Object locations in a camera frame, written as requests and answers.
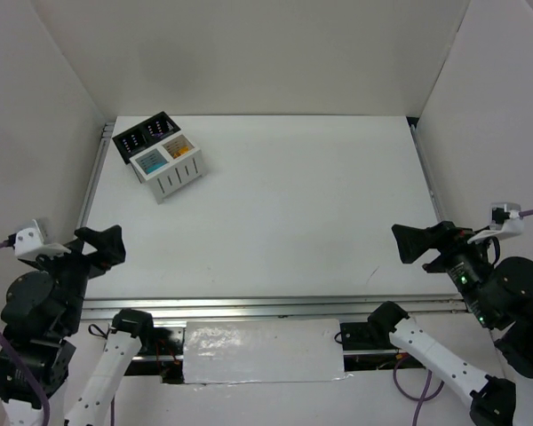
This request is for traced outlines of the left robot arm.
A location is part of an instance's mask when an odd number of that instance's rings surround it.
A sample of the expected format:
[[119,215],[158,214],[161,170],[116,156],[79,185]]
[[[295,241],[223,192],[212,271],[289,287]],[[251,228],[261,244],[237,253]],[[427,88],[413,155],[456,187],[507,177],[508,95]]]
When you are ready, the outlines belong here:
[[154,341],[150,313],[130,308],[112,319],[99,362],[78,400],[65,409],[69,364],[90,280],[126,257],[120,225],[75,230],[68,243],[51,241],[33,220],[0,243],[31,267],[12,282],[0,318],[0,400],[11,425],[102,425],[133,358]]

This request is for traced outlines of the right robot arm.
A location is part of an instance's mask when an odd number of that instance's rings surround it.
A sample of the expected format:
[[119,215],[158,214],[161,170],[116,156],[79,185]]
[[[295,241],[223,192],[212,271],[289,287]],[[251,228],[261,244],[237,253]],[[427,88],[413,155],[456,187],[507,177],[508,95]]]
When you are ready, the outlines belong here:
[[449,221],[424,229],[393,225],[392,232],[404,264],[430,249],[438,251],[424,271],[447,274],[479,324],[500,332],[494,347],[515,376],[509,380],[474,367],[393,302],[369,316],[372,335],[406,351],[444,382],[461,398],[474,424],[533,425],[533,261],[511,256],[492,263],[488,258],[488,245],[521,234],[521,221],[509,219],[478,232]]

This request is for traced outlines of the yellow rounded lego brick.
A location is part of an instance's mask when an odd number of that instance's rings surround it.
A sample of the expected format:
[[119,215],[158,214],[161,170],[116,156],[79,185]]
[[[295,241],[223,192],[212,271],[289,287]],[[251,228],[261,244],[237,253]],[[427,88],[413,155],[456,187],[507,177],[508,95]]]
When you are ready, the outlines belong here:
[[186,154],[190,151],[190,148],[188,146],[183,146],[180,149],[178,149],[176,152],[172,154],[173,159],[179,158],[181,155]]

